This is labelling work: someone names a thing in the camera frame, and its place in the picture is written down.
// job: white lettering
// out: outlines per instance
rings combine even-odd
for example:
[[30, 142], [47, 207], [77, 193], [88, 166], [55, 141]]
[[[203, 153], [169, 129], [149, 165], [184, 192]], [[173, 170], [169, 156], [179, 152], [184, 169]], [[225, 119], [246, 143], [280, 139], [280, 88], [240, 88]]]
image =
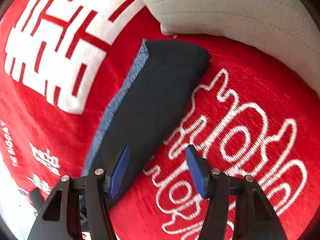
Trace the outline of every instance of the white lettering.
[[[218, 120], [217, 125], [211, 132], [209, 132], [209, 136], [205, 137], [200, 142], [195, 141], [195, 138], [204, 129], [208, 130], [208, 117], [206, 115], [198, 113], [200, 116], [195, 118], [195, 94], [199, 90], [212, 90], [218, 79], [221, 78], [224, 78], [223, 84], [216, 94], [216, 99], [218, 103], [224, 103], [227, 100], [230, 102], [230, 100], [233, 99], [233, 104], [227, 111], [226, 115], [221, 120]], [[199, 85], [194, 90], [191, 97], [191, 110], [183, 117], [180, 125], [173, 131], [169, 139], [164, 141], [165, 145], [169, 145], [169, 143], [171, 145], [168, 149], [168, 159], [174, 160], [175, 163], [179, 161], [178, 164], [174, 164], [174, 170], [165, 177], [162, 175], [162, 179], [160, 180], [159, 175], [162, 172], [165, 172], [162, 171], [162, 169], [167, 171], [168, 163], [166, 163], [166, 167], [162, 168], [155, 161], [155, 165], [152, 168], [144, 171], [147, 176], [152, 176], [151, 180], [153, 184], [158, 187], [158, 191], [156, 193], [156, 204], [158, 208], [163, 213], [169, 215], [168, 221], [162, 224], [162, 229], [168, 234], [183, 234], [181, 235], [181, 240], [185, 240], [190, 236], [195, 237], [196, 239], [203, 223], [203, 221], [201, 221], [202, 217], [200, 217], [200, 214], [202, 214], [202, 205], [200, 204], [202, 199], [199, 195], [193, 192], [190, 193], [189, 189], [191, 188], [192, 181], [186, 181], [185, 176], [180, 176], [188, 170], [185, 157], [182, 153], [189, 144], [195, 145], [196, 149], [202, 153], [203, 157], [206, 158], [208, 154], [210, 154], [212, 144], [220, 143], [222, 159], [231, 163], [231, 168], [224, 171], [226, 174], [230, 176], [244, 176], [246, 174], [252, 174], [253, 176], [260, 177], [261, 179], [258, 182], [268, 198], [271, 198], [276, 192], [284, 192], [284, 197], [274, 206], [278, 215], [281, 215], [292, 205], [292, 203], [294, 203], [307, 181], [307, 170], [303, 162], [299, 160], [292, 160], [285, 163], [297, 136], [297, 124], [295, 120], [285, 119], [277, 134], [266, 136], [268, 130], [268, 118], [266, 113], [259, 105], [253, 102], [239, 105], [238, 93], [232, 89], [227, 89], [228, 78], [228, 72], [225, 69], [222, 69], [214, 77], [209, 86], [202, 84]], [[247, 111], [248, 109], [251, 111], [254, 110], [261, 118], [261, 130], [260, 133], [256, 133], [257, 138], [255, 140], [250, 134], [250, 129], [248, 129], [245, 124], [235, 127], [230, 125], [231, 121], [237, 115]], [[288, 130], [291, 131], [291, 135], [286, 148], [276, 161], [271, 162], [268, 158], [267, 145], [271, 142], [280, 141], [284, 133]], [[217, 142], [217, 138], [221, 136], [222, 133], [224, 136], [221, 142]], [[244, 143], [235, 154], [228, 154], [226, 146], [230, 142], [231, 138], [237, 133], [242, 133], [244, 135]], [[258, 162], [253, 169], [246, 169], [246, 164], [250, 162], [254, 155], [258, 155], [260, 157], [260, 162]], [[267, 165], [270, 167], [269, 171], [265, 174], [261, 174], [262, 168], [266, 168]], [[292, 186], [289, 182], [277, 185], [279, 178], [281, 178], [282, 175], [292, 167], [298, 167], [301, 171], [301, 181], [297, 181], [299, 187], [296, 190], [292, 190]], [[173, 197], [173, 193], [180, 187], [185, 187], [187, 192], [181, 195], [179, 199], [176, 199]], [[234, 207], [235, 202], [231, 203], [229, 210], [232, 210]], [[185, 220], [187, 225], [182, 226], [181, 223], [176, 223], [178, 218]], [[233, 230], [233, 224], [230, 221], [228, 221], [228, 226]]]
[[7, 149], [8, 149], [8, 153], [9, 153], [9, 154], [11, 154], [11, 155], [16, 155], [15, 152], [14, 152], [14, 150], [13, 150], [11, 147], [10, 147], [10, 148], [7, 147]]
[[43, 179], [40, 179], [39, 176], [32, 173], [32, 179], [26, 177], [28, 180], [30, 180], [37, 188], [43, 190], [46, 194], [51, 193], [51, 187], [48, 185], [47, 182], [45, 182]]
[[46, 166], [52, 173], [60, 176], [59, 168], [61, 167], [59, 165], [59, 159], [56, 156], [51, 156], [49, 149], [47, 149], [47, 152], [43, 152], [41, 150], [38, 150], [36, 147], [33, 146], [31, 142], [29, 142], [32, 155], [33, 157]]
[[8, 130], [7, 127], [2, 128], [2, 130], [3, 130], [6, 134], [10, 135], [9, 130]]
[[12, 146], [13, 146], [12, 141], [5, 140], [5, 144], [6, 144], [8, 147], [12, 147]]
[[7, 133], [4, 134], [4, 137], [5, 137], [8, 141], [12, 141], [10, 135], [8, 135]]

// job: cutout hole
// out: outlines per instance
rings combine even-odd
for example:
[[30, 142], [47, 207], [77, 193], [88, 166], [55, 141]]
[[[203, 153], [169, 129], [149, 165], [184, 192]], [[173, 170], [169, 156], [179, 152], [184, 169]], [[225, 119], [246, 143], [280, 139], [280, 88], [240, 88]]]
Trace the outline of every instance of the cutout hole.
[[49, 206], [43, 215], [43, 220], [46, 221], [59, 221], [60, 220], [60, 209], [62, 200], [62, 190], [58, 190], [52, 198]]
[[259, 193], [256, 190], [253, 190], [253, 204], [254, 204], [254, 213], [256, 216], [256, 221], [265, 222], [271, 221], [271, 215], [265, 206], [264, 202], [262, 201]]

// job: red plush fabric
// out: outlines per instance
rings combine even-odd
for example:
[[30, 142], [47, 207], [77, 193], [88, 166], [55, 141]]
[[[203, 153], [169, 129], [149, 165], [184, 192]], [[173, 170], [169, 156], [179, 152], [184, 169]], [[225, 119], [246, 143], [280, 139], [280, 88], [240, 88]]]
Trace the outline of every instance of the red plush fabric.
[[[142, 39], [173, 39], [142, 7], [140, 0], [15, 0], [5, 14], [0, 147], [26, 192], [36, 185], [47, 197], [60, 176], [81, 174]], [[116, 233], [121, 240], [196, 238], [207, 201], [185, 164], [184, 148], [193, 143], [229, 175], [254, 175], [288, 239], [297, 239], [319, 206], [318, 97], [255, 48], [205, 35], [176, 39], [206, 48], [211, 65], [181, 123], [112, 210]], [[226, 239], [233, 219], [231, 200]]]

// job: white fabric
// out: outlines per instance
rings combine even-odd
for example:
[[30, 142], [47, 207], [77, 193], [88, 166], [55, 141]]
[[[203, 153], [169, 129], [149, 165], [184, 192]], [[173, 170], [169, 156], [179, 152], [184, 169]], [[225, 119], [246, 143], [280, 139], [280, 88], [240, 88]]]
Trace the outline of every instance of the white fabric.
[[19, 192], [19, 187], [4, 165], [0, 152], [0, 214], [18, 240], [27, 240], [36, 219], [34, 207]]
[[320, 32], [300, 0], [144, 0], [164, 35], [211, 34], [279, 59], [320, 95]]

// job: white chinese characters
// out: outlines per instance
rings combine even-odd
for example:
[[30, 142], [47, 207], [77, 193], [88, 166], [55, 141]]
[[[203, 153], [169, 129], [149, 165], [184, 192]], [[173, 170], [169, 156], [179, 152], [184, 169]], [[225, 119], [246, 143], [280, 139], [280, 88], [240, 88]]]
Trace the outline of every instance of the white chinese characters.
[[43, 179], [40, 179], [36, 174], [32, 173], [32, 179], [29, 177], [27, 177], [27, 179], [48, 195], [51, 193], [51, 187], [48, 185], [48, 183], [46, 183]]
[[11, 29], [5, 72], [51, 105], [82, 114], [107, 48], [143, 6], [142, 0], [30, 0]]

